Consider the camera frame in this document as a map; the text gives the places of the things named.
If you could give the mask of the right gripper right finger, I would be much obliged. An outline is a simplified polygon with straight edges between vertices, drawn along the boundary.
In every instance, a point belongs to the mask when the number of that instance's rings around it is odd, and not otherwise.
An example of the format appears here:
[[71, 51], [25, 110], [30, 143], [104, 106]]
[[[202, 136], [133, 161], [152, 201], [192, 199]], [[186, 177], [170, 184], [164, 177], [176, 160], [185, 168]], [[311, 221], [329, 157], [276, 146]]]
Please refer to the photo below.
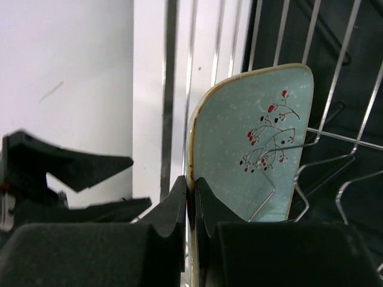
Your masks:
[[242, 220], [195, 183], [201, 286], [381, 286], [367, 247], [341, 223]]

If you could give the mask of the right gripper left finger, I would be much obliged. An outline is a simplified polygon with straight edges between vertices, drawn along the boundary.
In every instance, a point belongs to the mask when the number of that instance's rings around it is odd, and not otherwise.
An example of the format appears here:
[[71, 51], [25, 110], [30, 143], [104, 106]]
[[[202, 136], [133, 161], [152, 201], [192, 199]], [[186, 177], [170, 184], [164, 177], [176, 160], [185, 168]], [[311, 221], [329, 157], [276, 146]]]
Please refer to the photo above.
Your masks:
[[134, 223], [27, 224], [1, 251], [2, 286], [179, 286], [186, 179]]

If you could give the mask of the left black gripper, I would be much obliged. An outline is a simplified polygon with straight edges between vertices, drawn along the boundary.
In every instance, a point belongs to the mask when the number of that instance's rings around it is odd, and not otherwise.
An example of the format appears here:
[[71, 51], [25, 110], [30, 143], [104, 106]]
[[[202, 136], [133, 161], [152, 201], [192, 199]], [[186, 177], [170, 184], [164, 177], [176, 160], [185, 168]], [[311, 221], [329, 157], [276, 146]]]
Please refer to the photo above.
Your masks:
[[152, 205], [149, 197], [68, 209], [48, 187], [50, 173], [75, 192], [93, 187], [133, 166], [128, 156], [89, 154], [38, 139], [25, 130], [2, 138], [1, 234], [22, 225], [131, 222]]

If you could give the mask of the light green rectangular plate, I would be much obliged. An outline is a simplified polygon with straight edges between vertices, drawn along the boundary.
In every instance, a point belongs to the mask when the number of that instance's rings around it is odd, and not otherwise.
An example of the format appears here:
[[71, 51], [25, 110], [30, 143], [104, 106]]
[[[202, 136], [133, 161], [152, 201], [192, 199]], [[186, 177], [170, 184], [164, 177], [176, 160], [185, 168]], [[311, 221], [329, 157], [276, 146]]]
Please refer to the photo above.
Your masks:
[[247, 222], [288, 218], [314, 94], [311, 69], [289, 63], [227, 78], [196, 105], [186, 137], [189, 270], [199, 286], [195, 183]]

